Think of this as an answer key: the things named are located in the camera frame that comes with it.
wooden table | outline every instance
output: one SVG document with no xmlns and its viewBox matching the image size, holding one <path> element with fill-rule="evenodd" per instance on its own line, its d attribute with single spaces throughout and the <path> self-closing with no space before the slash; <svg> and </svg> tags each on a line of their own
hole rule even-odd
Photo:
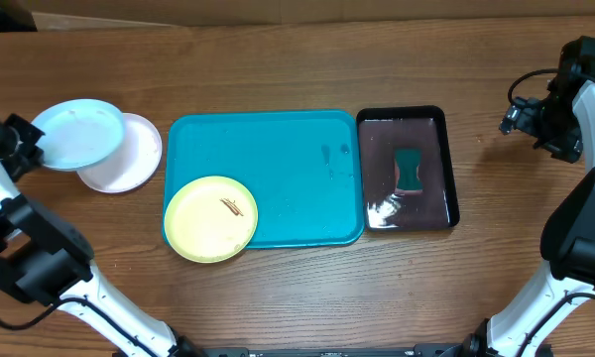
<svg viewBox="0 0 595 357">
<path fill-rule="evenodd" d="M 196 265 L 161 236 L 165 163 L 128 194 L 38 171 L 24 193 L 85 234 L 103 273 L 200 346 L 396 347 L 460 342 L 499 312 L 539 264 L 539 235 L 583 164 L 503 137 L 519 75 L 555 67 L 562 45 L 595 37 L 595 17 L 0 34 L 0 114 L 34 118 L 73 98 L 150 118 L 165 143 L 188 113 L 434 104 L 447 117 L 461 210 L 452 231 L 365 233 L 348 247 L 251 251 Z M 543 78 L 521 95 L 545 94 Z M 0 315 L 28 319 L 0 293 Z M 595 302 L 550 336 L 558 356 L 595 355 Z M 113 346 L 56 313 L 0 356 L 107 356 Z"/>
</svg>

black cable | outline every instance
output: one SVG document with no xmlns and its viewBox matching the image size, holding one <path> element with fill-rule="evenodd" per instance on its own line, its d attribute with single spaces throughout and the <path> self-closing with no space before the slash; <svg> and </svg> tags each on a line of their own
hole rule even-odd
<svg viewBox="0 0 595 357">
<path fill-rule="evenodd" d="M 23 323 L 23 324 L 13 325 L 8 322 L 5 322 L 4 320 L 2 320 L 0 318 L 0 327 L 11 330 L 11 331 L 19 331 L 19 330 L 24 330 L 24 329 L 33 327 L 36 324 L 40 323 L 40 321 L 42 321 L 43 319 L 48 317 L 51 313 L 53 313 L 55 310 L 57 310 L 60 306 L 62 306 L 65 303 L 69 303 L 69 302 L 76 302 L 76 303 L 80 303 L 84 306 L 89 307 L 93 312 L 95 312 L 97 315 L 99 315 L 99 317 L 103 318 L 106 322 L 108 322 L 108 324 L 110 324 L 110 326 L 115 331 L 119 332 L 120 335 L 122 335 L 123 337 L 128 339 L 135 346 L 144 350 L 144 352 L 146 352 L 150 357 L 158 357 L 157 354 L 152 352 L 145 344 L 141 343 L 137 338 L 131 336 L 128 332 L 126 332 L 123 328 L 121 328 L 121 326 L 119 326 L 119 324 L 117 324 L 117 322 L 115 322 L 112 318 L 110 318 L 110 316 L 108 316 L 104 311 L 99 309 L 99 307 L 95 306 L 92 302 L 88 301 L 87 299 L 81 298 L 81 297 L 67 297 L 67 298 L 60 299 L 60 300 L 58 300 L 57 303 L 52 304 L 49 308 L 47 308 L 44 312 L 39 314 L 37 317 L 35 317 L 31 321 Z"/>
<path fill-rule="evenodd" d="M 527 346 L 529 346 L 532 343 L 532 340 L 534 339 L 534 336 L 536 336 L 537 332 L 540 331 L 540 329 L 566 304 L 566 303 L 571 303 L 571 301 L 574 298 L 592 298 L 595 300 L 595 295 L 592 294 L 588 294 L 588 293 L 574 293 L 574 294 L 569 294 L 566 297 L 564 297 L 562 300 L 560 300 L 551 311 L 548 312 L 548 314 L 540 321 L 537 323 L 537 325 L 534 327 L 534 329 L 527 335 L 527 337 L 525 338 L 525 341 L 523 342 L 523 344 L 520 346 L 520 349 L 518 350 L 518 353 L 516 354 L 516 357 L 522 357 L 523 353 L 525 353 L 525 350 L 527 349 Z"/>
<path fill-rule="evenodd" d="M 514 83 L 509 87 L 509 91 L 507 92 L 507 98 L 509 99 L 509 102 L 519 108 L 519 109 L 539 109 L 542 107 L 543 103 L 542 101 L 538 102 L 538 103 L 534 103 L 534 104 L 519 104 L 516 102 L 516 100 L 514 100 L 514 89 L 516 89 L 516 87 L 522 83 L 524 80 L 531 78 L 533 76 L 536 75 L 541 75 L 541 74 L 561 74 L 561 73 L 569 73 L 567 71 L 560 71 L 559 69 L 556 68 L 546 68 L 546 69 L 539 69 L 539 70 L 534 70 L 532 72 L 529 72 L 523 76 L 521 76 L 520 78 L 516 79 L 516 81 L 514 81 Z M 577 75 L 578 77 L 582 78 L 582 79 L 586 79 L 589 80 L 593 83 L 595 83 L 595 77 L 592 77 L 588 74 L 584 74 L 581 72 L 578 73 L 569 73 L 570 75 Z"/>
</svg>

